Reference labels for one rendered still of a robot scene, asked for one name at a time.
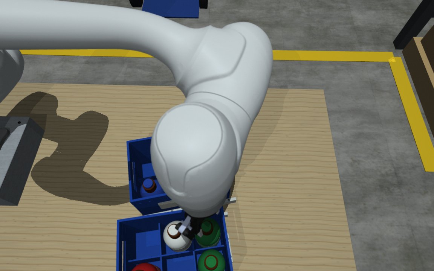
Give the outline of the blue crate with dividers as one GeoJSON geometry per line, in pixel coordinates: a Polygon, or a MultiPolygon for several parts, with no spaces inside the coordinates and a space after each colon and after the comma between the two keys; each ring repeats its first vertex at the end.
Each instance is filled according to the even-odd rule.
{"type": "Polygon", "coordinates": [[[131,199],[135,207],[143,215],[180,208],[166,193],[141,198],[140,187],[143,181],[148,178],[156,178],[151,162],[151,138],[143,138],[140,141],[131,157],[128,171],[131,199]]]}
{"type": "Polygon", "coordinates": [[[210,218],[216,220],[220,227],[218,245],[202,248],[194,238],[187,250],[176,252],[164,242],[163,232],[170,222],[186,219],[184,210],[133,217],[119,245],[118,271],[122,271],[122,268],[123,271],[131,271],[140,263],[151,263],[161,268],[161,271],[199,271],[199,257],[209,249],[218,250],[224,256],[225,271],[234,271],[223,206],[218,215],[214,214],[210,218]]]}

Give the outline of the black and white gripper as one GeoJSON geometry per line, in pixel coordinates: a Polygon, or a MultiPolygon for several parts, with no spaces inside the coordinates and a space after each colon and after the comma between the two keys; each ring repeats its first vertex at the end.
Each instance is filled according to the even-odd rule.
{"type": "Polygon", "coordinates": [[[200,229],[200,227],[203,223],[203,220],[211,217],[212,215],[207,217],[197,218],[197,217],[192,217],[191,215],[187,214],[187,212],[185,212],[186,219],[184,221],[181,220],[181,222],[176,224],[175,229],[178,230],[182,235],[189,238],[191,241],[194,239],[195,235],[198,235],[201,238],[203,236],[203,232],[200,229]]]}

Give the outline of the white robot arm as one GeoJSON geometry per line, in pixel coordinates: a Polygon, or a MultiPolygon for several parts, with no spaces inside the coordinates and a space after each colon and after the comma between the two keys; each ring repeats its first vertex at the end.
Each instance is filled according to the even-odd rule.
{"type": "Polygon", "coordinates": [[[187,214],[215,214],[270,84],[273,51],[266,33],[249,22],[192,29],[117,6],[0,0],[0,103],[22,77],[20,50],[65,49],[138,51],[171,70],[186,99],[155,125],[152,167],[163,191],[187,214]]]}

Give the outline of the red bottle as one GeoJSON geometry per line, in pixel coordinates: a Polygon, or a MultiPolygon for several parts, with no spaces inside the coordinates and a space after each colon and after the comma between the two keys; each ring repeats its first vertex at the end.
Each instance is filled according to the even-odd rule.
{"type": "Polygon", "coordinates": [[[131,271],[161,271],[161,269],[150,263],[140,263],[136,265],[131,271]]]}

